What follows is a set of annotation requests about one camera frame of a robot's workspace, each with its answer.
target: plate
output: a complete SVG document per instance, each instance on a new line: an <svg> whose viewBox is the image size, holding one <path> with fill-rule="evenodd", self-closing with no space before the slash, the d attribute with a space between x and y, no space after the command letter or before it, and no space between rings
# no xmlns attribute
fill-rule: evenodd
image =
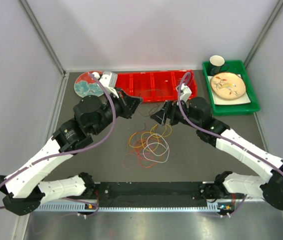
<svg viewBox="0 0 283 240"><path fill-rule="evenodd" d="M81 98L89 95L96 95L99 97L104 94L103 90L89 76L89 74L92 74L93 72L97 72L100 76L103 75L102 71L88 71L80 75L73 85L76 94Z"/></svg>
<svg viewBox="0 0 283 240"><path fill-rule="evenodd" d="M209 82L211 82L213 76L207 76L207 78L208 78ZM228 105L228 106L230 106L230 105L249 104L249 103L252 102L250 100L250 98L248 97L247 91L241 97L236 98L236 99L231 99L231 100L221 98L214 91L211 91L211 95L212 95L213 103L215 105L224 105L224 106Z"/></svg>
<svg viewBox="0 0 283 240"><path fill-rule="evenodd" d="M246 93L244 81L234 73L221 72L212 77L211 88L221 98L238 99Z"/></svg>

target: decorative plate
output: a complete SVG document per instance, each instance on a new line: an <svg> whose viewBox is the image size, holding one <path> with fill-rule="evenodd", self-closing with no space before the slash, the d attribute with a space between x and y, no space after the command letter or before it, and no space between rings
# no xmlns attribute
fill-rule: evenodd
<svg viewBox="0 0 283 240"><path fill-rule="evenodd" d="M98 84L89 76L93 72L97 72L100 76L103 75L102 71L88 71L80 75L75 81L73 88L81 98L89 95L101 96L104 93Z"/></svg>
<svg viewBox="0 0 283 240"><path fill-rule="evenodd" d="M216 74L211 79L210 84L213 91L223 99L237 99L246 93L244 81L231 72Z"/></svg>

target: yellow plate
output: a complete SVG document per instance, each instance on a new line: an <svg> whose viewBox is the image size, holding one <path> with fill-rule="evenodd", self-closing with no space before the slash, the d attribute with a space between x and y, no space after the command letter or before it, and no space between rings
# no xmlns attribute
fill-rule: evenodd
<svg viewBox="0 0 283 240"><path fill-rule="evenodd" d="M212 77L212 90L221 98L238 99L246 92L244 81L234 73L221 72Z"/></svg>

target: cup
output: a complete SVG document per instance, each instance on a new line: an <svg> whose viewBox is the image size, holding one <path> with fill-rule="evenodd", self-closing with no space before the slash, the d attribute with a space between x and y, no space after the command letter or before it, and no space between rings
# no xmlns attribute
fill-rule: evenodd
<svg viewBox="0 0 283 240"><path fill-rule="evenodd" d="M209 59L209 65L207 69L208 76L214 76L221 72L226 72L230 66L228 64L225 64L225 60L223 57L214 55L211 56Z"/></svg>

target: white cable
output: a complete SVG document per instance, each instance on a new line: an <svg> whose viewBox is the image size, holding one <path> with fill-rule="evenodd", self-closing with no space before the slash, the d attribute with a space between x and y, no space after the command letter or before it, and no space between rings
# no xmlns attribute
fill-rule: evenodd
<svg viewBox="0 0 283 240"><path fill-rule="evenodd" d="M163 139L164 142L165 142L165 144L166 144L166 147L165 147L163 144L161 144L160 142L148 143L148 140L149 140L152 136L157 136L157 139L158 139L158 137L160 137L161 139ZM155 156L157 156L157 157L160 157L160 156L164 155L164 154L167 152L167 150L169 149L169 145L168 145L168 143L166 142L166 140L164 139L164 137L163 137L162 135L158 134L158 133L153 133L152 135L150 135L150 136L147 138L147 140L146 140L146 144L147 144L147 146L145 146L144 149L148 148L149 151L151 151L151 152L152 152ZM153 145L153 144L162 145L162 146L166 149L166 151L164 151L164 152L163 152L162 154L160 154L160 155L157 155L157 154L154 153L153 150L149 147L150 145Z"/></svg>
<svg viewBox="0 0 283 240"><path fill-rule="evenodd" d="M152 142L152 143L148 143L149 139L152 137L152 136L157 136L157 137L160 137L161 139L163 139L163 141L165 142L165 145L164 146L162 143L160 142ZM162 135L158 134L158 133L153 133L152 135L150 135L148 138L147 138L147 141L146 141L146 146L144 147L144 149L142 150L142 154L144 156L145 159L147 159L148 161L152 161L152 162L155 162L155 163L159 163L159 164L163 164L163 163L166 163L169 156L170 156L170 146L168 145L167 141L163 138ZM161 145L163 146L163 148L165 149L165 151L160 154L160 155L157 155L156 153L153 152L153 150L149 147L150 145L154 145L154 144L157 144L157 145ZM150 152L152 152L152 154L154 154L155 156L157 157L160 157L162 155L164 155L167 151L168 151L168 154L167 154L167 157L166 157L166 160L165 161L156 161L156 160L153 160L153 159L149 159L145 156L145 150L146 149L149 149Z"/></svg>

